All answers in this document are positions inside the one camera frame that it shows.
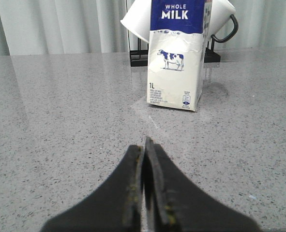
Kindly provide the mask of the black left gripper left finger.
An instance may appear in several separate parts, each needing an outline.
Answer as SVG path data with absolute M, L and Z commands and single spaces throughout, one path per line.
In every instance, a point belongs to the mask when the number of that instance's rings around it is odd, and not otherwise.
M 48 220 L 44 232 L 139 232 L 143 149 L 128 147 L 107 180 L 69 210 Z

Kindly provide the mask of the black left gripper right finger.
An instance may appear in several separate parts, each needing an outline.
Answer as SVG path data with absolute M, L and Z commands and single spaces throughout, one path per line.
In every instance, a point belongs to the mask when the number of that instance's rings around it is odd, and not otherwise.
M 145 143 L 148 228 L 155 232 L 259 232 L 250 217 L 206 194 L 151 138 Z

